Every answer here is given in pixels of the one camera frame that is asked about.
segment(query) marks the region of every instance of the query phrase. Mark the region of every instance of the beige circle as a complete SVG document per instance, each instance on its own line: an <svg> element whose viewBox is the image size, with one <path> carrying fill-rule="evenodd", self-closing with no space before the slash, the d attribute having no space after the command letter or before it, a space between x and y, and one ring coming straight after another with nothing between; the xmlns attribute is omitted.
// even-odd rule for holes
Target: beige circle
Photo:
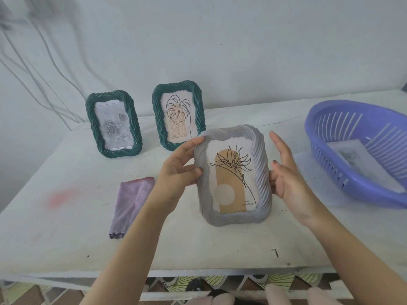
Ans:
<svg viewBox="0 0 407 305"><path fill-rule="evenodd" d="M215 198L216 202L220 205L229 205L234 200L234 190L232 186L228 184L218 185L213 193L213 198Z"/></svg>

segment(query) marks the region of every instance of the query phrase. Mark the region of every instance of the hand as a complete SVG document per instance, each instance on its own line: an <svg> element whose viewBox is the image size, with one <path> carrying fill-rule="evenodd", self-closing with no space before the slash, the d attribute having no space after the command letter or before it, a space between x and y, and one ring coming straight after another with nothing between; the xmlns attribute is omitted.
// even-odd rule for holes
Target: hand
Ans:
<svg viewBox="0 0 407 305"><path fill-rule="evenodd" d="M196 184L202 174L202 168L196 168L194 164L184 165L194 157L194 147L203 141L203 137L193 138L181 144L165 160L146 205L163 211L165 215L175 210L185 187Z"/></svg>
<svg viewBox="0 0 407 305"><path fill-rule="evenodd" d="M281 163L273 161L270 171L272 193L280 197L296 220L309 226L325 206L315 196L297 169L293 154L288 145L273 131L270 138L280 152Z"/></svg>

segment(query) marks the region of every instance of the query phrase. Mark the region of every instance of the forearm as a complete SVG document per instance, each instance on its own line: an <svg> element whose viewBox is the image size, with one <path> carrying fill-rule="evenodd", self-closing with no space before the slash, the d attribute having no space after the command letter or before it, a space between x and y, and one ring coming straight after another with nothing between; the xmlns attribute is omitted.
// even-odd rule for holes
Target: forearm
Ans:
<svg viewBox="0 0 407 305"><path fill-rule="evenodd" d="M407 283L325 207L308 226L361 305L407 304Z"/></svg>
<svg viewBox="0 0 407 305"><path fill-rule="evenodd" d="M138 303L165 218L146 202L83 305Z"/></svg>

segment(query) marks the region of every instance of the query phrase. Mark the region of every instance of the plastic basket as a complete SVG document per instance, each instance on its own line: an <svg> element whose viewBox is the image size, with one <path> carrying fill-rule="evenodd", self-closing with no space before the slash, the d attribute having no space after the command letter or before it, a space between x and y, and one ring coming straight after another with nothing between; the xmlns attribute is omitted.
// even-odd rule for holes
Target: plastic basket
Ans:
<svg viewBox="0 0 407 305"><path fill-rule="evenodd" d="M376 105L329 100L311 108L305 131L316 161L345 193L381 207L407 208L406 193L396 193L358 174L327 145L327 142L359 139L370 155L406 189L407 116Z"/></svg>

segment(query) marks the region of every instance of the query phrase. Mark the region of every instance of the white wall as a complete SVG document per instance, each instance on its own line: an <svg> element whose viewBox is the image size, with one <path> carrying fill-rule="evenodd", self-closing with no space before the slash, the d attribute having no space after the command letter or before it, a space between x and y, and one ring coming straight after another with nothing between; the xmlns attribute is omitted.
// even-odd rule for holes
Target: white wall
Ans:
<svg viewBox="0 0 407 305"><path fill-rule="evenodd" d="M407 80L407 0L56 3L59 18L43 26L62 71L86 95L126 90L139 115L153 113L156 84L185 79L202 88L205 108L395 89ZM58 76L38 34L22 24L10 36L69 109L85 117L83 99ZM105 82L86 69L80 51ZM34 91L28 76L13 69ZM0 132L1 209L67 130L2 65L0 85L7 128Z"/></svg>

